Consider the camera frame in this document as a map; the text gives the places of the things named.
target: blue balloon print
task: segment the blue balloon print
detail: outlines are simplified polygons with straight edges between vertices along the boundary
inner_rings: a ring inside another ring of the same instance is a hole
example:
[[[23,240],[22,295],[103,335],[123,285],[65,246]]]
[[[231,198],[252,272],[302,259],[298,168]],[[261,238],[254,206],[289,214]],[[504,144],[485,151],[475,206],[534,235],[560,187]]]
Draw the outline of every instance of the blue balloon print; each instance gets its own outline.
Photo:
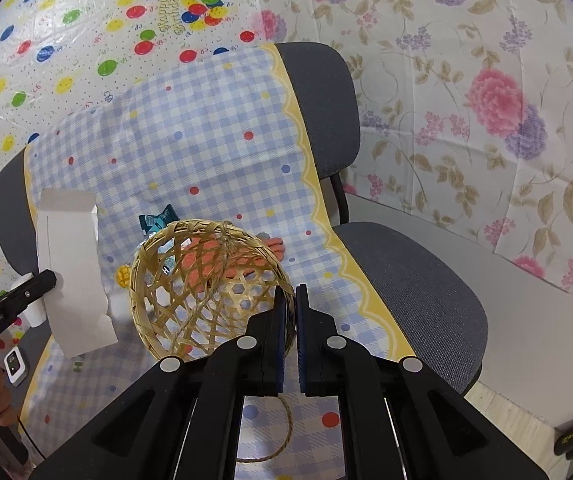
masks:
[[[183,12],[182,13],[182,21],[184,23],[193,23],[195,22],[197,19],[199,18],[199,16],[196,16],[195,14],[192,14],[190,12]]]
[[[36,59],[42,63],[43,61],[49,59],[54,51],[55,49],[51,45],[44,46],[40,49],[40,52],[38,52]]]
[[[4,32],[2,33],[2,35],[0,36],[0,41],[4,41],[6,40],[11,33],[13,32],[13,25],[9,25],[9,27],[4,29]]]

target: yellow scalloped border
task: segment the yellow scalloped border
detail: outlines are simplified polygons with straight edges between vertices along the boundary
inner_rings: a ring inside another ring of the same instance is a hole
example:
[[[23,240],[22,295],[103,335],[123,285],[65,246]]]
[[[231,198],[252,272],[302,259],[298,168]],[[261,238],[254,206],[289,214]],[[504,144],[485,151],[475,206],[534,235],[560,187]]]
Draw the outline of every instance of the yellow scalloped border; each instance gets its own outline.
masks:
[[[338,273],[341,278],[351,280],[359,286],[362,292],[362,302],[358,307],[358,312],[364,317],[372,319],[380,325],[389,338],[389,348],[387,357],[394,361],[399,361],[403,357],[415,355],[411,345],[404,336],[402,330],[393,319],[393,316],[383,303],[382,299],[367,279],[362,269],[358,266],[353,256],[349,253],[340,238],[331,228],[329,217],[326,214],[326,207],[324,206],[323,191],[320,187],[318,174],[315,170],[315,162],[313,161],[313,153],[311,152],[311,144],[307,135],[307,128],[305,121],[302,118],[300,107],[295,97],[295,92],[291,86],[291,79],[287,69],[282,62],[278,49],[274,44],[267,43],[261,46],[273,58],[273,68],[271,75],[284,87],[286,91],[286,101],[282,106],[282,111],[289,117],[297,128],[297,145],[302,150],[305,158],[305,168],[302,172],[302,182],[311,189],[315,197],[315,208],[311,219],[320,229],[324,231],[326,240],[324,248],[334,251],[340,255],[342,263],[340,265],[340,272]]]

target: silver screw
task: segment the silver screw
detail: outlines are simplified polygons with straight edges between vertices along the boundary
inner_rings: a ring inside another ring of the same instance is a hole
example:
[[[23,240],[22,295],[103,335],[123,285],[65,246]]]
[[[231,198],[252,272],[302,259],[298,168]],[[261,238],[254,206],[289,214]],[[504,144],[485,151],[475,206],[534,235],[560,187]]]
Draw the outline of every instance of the silver screw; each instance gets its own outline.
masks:
[[[238,339],[238,346],[245,350],[249,350],[256,346],[257,341],[252,335],[243,335],[241,338]]]
[[[403,361],[403,367],[405,370],[407,370],[408,372],[411,373],[418,373],[420,370],[422,370],[422,361],[420,361],[419,359],[417,359],[416,357],[407,357],[404,361]]]
[[[327,345],[330,348],[335,348],[336,350],[340,350],[347,345],[347,340],[343,338],[341,335],[332,335],[327,339]]]

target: red polka dot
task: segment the red polka dot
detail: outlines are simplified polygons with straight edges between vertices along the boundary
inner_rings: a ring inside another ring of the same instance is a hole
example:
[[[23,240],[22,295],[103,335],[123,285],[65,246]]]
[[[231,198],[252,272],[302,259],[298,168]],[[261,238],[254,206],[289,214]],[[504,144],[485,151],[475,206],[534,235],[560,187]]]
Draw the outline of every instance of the red polka dot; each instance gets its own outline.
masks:
[[[206,12],[206,6],[202,4],[193,4],[191,6],[188,6],[188,12],[190,12],[191,14],[195,14],[196,16],[199,16],[200,14],[204,14]]]
[[[323,415],[323,426],[325,428],[335,428],[340,423],[340,415],[335,412],[327,412]]]
[[[153,50],[153,43],[151,41],[141,41],[135,45],[135,53],[138,56],[143,56],[144,54],[149,54]]]
[[[136,5],[127,10],[126,15],[129,18],[134,19],[143,16],[145,12],[146,12],[146,7],[142,5]]]
[[[244,32],[240,33],[240,39],[244,41],[244,43],[249,43],[255,40],[255,34],[253,34],[250,30],[245,30]]]
[[[198,53],[195,50],[184,50],[180,54],[180,61],[182,61],[183,63],[190,63],[191,61],[196,59],[196,57],[198,57]]]
[[[213,16],[205,16],[204,22],[211,27],[215,27],[218,23],[222,21],[222,18],[214,18]]]
[[[24,54],[31,46],[31,40],[22,41],[18,47],[18,54]]]

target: black cable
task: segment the black cable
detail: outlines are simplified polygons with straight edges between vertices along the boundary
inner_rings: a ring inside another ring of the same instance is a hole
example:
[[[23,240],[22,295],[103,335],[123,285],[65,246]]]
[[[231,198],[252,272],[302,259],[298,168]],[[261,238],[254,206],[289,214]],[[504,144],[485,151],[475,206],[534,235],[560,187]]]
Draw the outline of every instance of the black cable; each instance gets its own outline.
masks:
[[[33,447],[36,448],[36,451],[40,454],[40,456],[46,460],[46,457],[42,454],[42,452],[40,451],[39,447],[36,446],[36,443],[33,442],[33,439],[31,438],[31,436],[28,434],[28,431],[26,430],[26,428],[24,427],[24,424],[22,424],[22,421],[20,420],[20,418],[18,417],[18,422],[20,423],[20,426],[22,427],[22,430],[24,431],[24,433],[26,434],[26,437],[31,441],[31,444],[33,444]]]

